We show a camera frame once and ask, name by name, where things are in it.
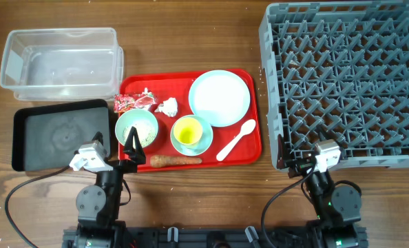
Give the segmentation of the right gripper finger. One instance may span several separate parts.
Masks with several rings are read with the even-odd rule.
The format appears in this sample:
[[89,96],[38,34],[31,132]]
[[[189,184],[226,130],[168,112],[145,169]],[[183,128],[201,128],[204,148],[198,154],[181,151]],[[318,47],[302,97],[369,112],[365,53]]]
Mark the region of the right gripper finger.
[[318,125],[315,128],[315,131],[317,132],[317,135],[319,136],[320,141],[327,141],[327,140],[333,140],[334,139],[332,137],[332,135],[329,134],[321,125]]
[[280,160],[286,158],[287,157],[287,155],[286,155],[287,154],[287,149],[286,149],[286,145],[285,145],[285,142],[284,142],[284,137],[281,134],[279,134],[277,136],[277,148],[278,148],[277,159],[280,161]]

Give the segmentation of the yellow plastic cup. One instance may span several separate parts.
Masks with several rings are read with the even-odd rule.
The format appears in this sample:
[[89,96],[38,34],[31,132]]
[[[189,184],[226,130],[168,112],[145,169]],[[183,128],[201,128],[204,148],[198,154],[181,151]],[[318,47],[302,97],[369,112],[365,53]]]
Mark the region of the yellow plastic cup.
[[193,116],[178,119],[173,126],[174,138],[183,145],[195,145],[202,137],[203,127]]

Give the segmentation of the light blue plate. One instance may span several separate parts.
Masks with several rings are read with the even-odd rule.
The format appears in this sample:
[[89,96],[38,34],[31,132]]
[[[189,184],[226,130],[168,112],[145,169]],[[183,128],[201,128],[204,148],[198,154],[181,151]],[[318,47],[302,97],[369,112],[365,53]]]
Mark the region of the light blue plate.
[[192,83],[188,100],[193,114],[214,127],[227,127],[244,117],[251,95],[240,76],[226,70],[212,70]]

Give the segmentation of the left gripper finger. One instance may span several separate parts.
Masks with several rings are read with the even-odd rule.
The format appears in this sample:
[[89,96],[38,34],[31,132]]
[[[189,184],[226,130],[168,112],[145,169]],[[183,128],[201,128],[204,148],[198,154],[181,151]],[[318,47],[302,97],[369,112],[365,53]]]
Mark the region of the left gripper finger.
[[133,151],[134,145],[134,133],[135,133],[135,127],[133,126],[128,126],[124,129],[123,132],[123,139],[124,139],[124,153],[125,154],[131,154]]
[[143,155],[144,151],[138,137],[138,131],[135,127],[132,128],[132,149],[135,154]]

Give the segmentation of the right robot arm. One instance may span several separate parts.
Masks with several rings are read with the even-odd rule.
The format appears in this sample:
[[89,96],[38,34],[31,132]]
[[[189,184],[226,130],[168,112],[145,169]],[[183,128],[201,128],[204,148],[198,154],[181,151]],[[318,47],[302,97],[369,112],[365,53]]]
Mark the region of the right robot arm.
[[320,141],[307,157],[292,159],[284,148],[284,138],[278,139],[280,150],[277,168],[287,169],[289,178],[300,177],[297,183],[314,207],[317,219],[305,226],[305,247],[367,247],[366,228],[358,227],[361,220],[361,189],[348,180],[333,181],[329,168],[342,157],[342,146],[322,127],[315,128]]

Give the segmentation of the white plastic spoon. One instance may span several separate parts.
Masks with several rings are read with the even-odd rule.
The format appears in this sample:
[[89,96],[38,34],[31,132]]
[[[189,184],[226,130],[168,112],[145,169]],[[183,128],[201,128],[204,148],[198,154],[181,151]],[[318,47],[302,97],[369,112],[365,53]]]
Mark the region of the white plastic spoon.
[[243,136],[250,134],[256,126],[256,121],[254,119],[249,119],[245,123],[242,124],[240,128],[240,132],[237,136],[233,138],[217,155],[217,161],[223,161],[231,152],[231,150],[237,145],[237,143],[241,140]]

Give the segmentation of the light blue small bowl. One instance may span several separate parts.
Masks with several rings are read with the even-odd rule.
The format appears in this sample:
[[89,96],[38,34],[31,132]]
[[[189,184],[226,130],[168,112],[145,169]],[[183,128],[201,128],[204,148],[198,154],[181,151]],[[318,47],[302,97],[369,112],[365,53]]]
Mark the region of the light blue small bowl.
[[203,118],[196,115],[186,116],[193,116],[200,121],[203,127],[203,134],[201,139],[195,145],[183,145],[174,138],[173,125],[170,131],[171,143],[177,152],[185,156],[198,156],[210,148],[213,141],[213,130],[210,124]]

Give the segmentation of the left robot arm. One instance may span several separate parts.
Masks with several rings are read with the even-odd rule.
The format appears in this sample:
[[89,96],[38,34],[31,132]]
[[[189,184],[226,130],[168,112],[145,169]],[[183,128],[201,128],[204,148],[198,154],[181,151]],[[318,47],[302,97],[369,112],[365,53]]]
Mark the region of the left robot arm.
[[95,173],[96,182],[83,188],[76,197],[78,227],[74,237],[63,242],[64,247],[136,246],[126,224],[118,220],[119,208],[123,206],[121,192],[128,188],[123,175],[136,173],[137,167],[146,163],[135,127],[129,131],[124,153],[129,156],[127,160],[108,161],[100,132],[75,151],[70,167]]

